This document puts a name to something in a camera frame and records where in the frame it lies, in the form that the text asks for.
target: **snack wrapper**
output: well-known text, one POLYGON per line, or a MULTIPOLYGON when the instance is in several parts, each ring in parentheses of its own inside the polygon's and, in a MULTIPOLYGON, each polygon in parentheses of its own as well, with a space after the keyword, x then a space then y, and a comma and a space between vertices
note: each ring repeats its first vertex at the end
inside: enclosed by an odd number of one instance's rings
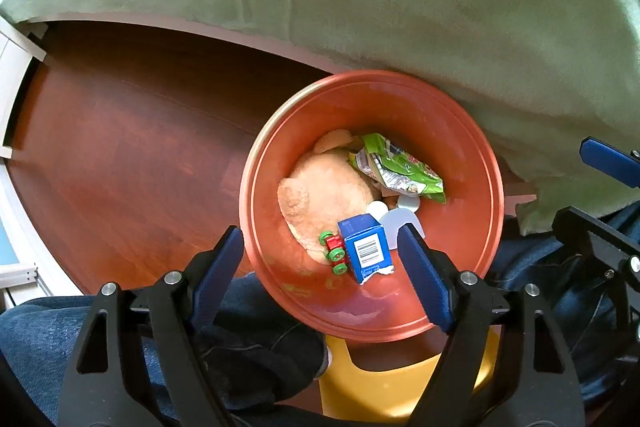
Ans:
POLYGON ((349 154, 354 169, 399 194, 445 203, 442 179, 430 166, 393 145, 382 134, 366 134, 361 138, 363 149, 349 154))

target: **silver screw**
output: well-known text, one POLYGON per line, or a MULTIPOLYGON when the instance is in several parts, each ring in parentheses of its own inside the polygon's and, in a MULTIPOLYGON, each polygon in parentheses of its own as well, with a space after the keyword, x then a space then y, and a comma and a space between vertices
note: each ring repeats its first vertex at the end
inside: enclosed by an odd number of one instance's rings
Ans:
POLYGON ((540 295, 540 288, 538 288, 535 284, 529 283, 524 286, 524 291, 526 291, 532 297, 537 297, 540 295))
POLYGON ((102 290, 100 291, 102 295, 112 295, 114 291, 116 291, 116 288, 117 288, 116 283, 108 282, 102 287, 102 290))
POLYGON ((169 272, 164 276, 164 282, 166 282, 167 284, 176 284, 180 282, 180 279, 182 279, 182 274, 177 271, 169 272))
POLYGON ((478 276, 473 272, 462 272, 460 280, 466 285, 473 286, 478 282, 478 276))

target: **toy wheel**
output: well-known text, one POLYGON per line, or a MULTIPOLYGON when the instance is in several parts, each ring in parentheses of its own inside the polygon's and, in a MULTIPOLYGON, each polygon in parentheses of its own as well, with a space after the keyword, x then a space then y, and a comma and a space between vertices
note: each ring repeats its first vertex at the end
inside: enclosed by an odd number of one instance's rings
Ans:
POLYGON ((344 259, 344 248, 338 247, 334 248, 331 252, 327 254, 329 261, 335 263, 337 261, 341 261, 344 259))
POLYGON ((324 230, 324 232, 322 232, 320 234, 320 237, 318 238, 318 240, 320 241, 320 244, 324 247, 325 244, 325 240, 327 237, 331 237, 332 235, 334 235, 334 232, 332 232, 331 230, 324 230))
POLYGON ((347 272, 347 265, 345 263, 340 263, 334 266, 334 273, 336 275, 342 275, 347 272))

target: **plush toy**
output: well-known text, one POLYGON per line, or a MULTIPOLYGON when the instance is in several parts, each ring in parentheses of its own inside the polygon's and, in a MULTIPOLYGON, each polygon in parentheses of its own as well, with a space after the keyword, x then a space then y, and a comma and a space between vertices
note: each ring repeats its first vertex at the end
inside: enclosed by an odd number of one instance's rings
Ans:
POLYGON ((373 181, 348 163, 348 148, 358 146, 348 131, 332 131, 278 186, 278 203, 291 233, 317 263, 331 264, 319 235, 338 233, 338 221, 364 214, 371 201, 382 197, 373 181))

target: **wooden floor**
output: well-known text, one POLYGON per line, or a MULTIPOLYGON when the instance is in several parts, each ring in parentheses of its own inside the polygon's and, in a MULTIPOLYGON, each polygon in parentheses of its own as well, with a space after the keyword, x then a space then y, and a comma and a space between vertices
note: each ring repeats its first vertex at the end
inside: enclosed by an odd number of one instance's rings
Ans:
POLYGON ((327 75, 115 23, 57 23, 43 47, 8 169, 47 248, 89 293, 111 280, 152 283, 237 225, 255 136, 290 95, 327 75))

